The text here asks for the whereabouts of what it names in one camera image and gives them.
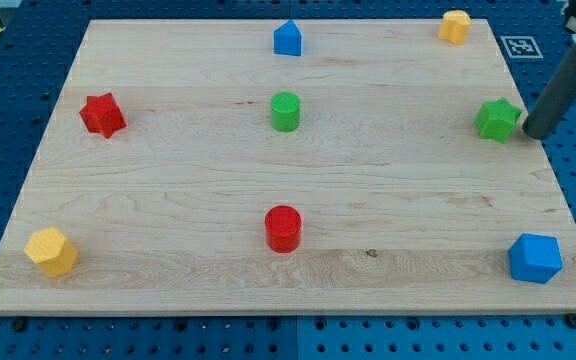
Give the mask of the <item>gray cylindrical pusher rod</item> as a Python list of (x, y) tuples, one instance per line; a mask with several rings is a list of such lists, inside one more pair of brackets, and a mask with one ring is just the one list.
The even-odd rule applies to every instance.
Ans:
[(546, 139), (575, 99), (576, 43), (573, 43), (524, 121), (523, 132), (533, 139)]

